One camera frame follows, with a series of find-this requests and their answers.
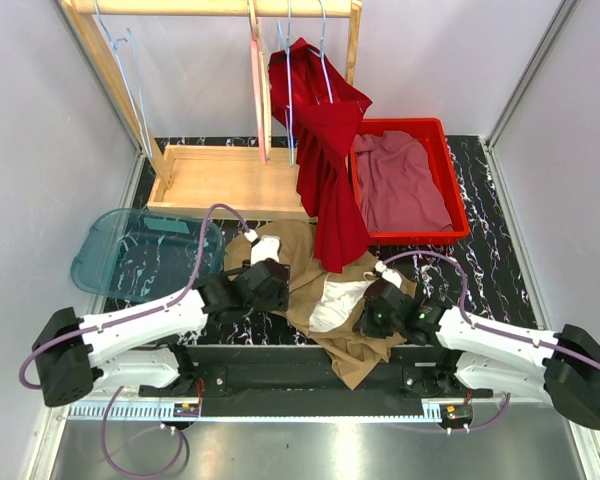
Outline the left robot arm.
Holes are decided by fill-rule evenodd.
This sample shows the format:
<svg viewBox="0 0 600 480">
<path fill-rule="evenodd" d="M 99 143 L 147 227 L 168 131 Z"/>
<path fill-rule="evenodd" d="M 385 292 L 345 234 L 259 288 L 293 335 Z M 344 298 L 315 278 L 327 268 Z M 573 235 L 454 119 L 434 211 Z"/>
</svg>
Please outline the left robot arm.
<svg viewBox="0 0 600 480">
<path fill-rule="evenodd" d="M 96 388 L 135 385 L 186 395 L 195 386 L 194 369 L 172 351 L 158 355 L 142 353 L 140 347 L 176 334 L 200 333 L 209 323 L 284 311 L 289 282 L 289 266 L 265 259 L 126 310 L 83 317 L 73 308 L 58 310 L 32 345 L 43 401 L 60 407 Z"/>
</svg>

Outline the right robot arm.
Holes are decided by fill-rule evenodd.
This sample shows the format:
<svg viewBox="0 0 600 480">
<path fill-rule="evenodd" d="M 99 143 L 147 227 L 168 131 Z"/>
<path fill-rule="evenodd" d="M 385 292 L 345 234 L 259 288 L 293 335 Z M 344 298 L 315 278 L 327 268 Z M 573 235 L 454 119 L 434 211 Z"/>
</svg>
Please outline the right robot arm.
<svg viewBox="0 0 600 480">
<path fill-rule="evenodd" d="M 354 330 L 370 338 L 398 334 L 415 345 L 444 349 L 433 374 L 443 395 L 464 389 L 509 393 L 600 431 L 600 344 L 578 326 L 555 332 L 506 325 L 458 306 L 416 300 L 378 279 L 363 295 Z"/>
</svg>

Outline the red pleated skirt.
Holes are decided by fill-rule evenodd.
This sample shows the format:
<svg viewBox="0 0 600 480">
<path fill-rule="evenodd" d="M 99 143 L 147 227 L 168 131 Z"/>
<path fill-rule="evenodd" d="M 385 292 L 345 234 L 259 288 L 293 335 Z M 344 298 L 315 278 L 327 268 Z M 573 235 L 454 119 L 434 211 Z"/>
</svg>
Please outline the red pleated skirt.
<svg viewBox="0 0 600 480">
<path fill-rule="evenodd" d="M 314 52 L 319 51 L 304 38 L 291 45 L 296 191 L 307 215 L 317 220 L 314 257 L 324 270 L 340 273 L 362 256 L 370 241 L 349 183 L 346 159 L 372 101 L 326 59 L 334 96 L 330 104 L 320 60 Z M 271 55 L 268 73 L 272 115 L 286 128 L 282 50 Z"/>
</svg>

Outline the tan garment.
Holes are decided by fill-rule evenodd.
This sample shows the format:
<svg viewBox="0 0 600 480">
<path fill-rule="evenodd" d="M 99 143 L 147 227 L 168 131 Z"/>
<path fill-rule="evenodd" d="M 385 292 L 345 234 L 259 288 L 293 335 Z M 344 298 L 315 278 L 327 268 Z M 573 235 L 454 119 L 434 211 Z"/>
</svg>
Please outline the tan garment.
<svg viewBox="0 0 600 480">
<path fill-rule="evenodd" d="M 378 364 L 387 363 L 391 349 L 406 338 L 398 333 L 372 338 L 354 330 L 379 260 L 366 252 L 342 272 L 329 273 L 313 256 L 316 230 L 309 223 L 279 220 L 256 232 L 280 240 L 279 260 L 290 267 L 289 307 L 279 314 L 326 351 L 336 376 L 354 390 Z"/>
</svg>

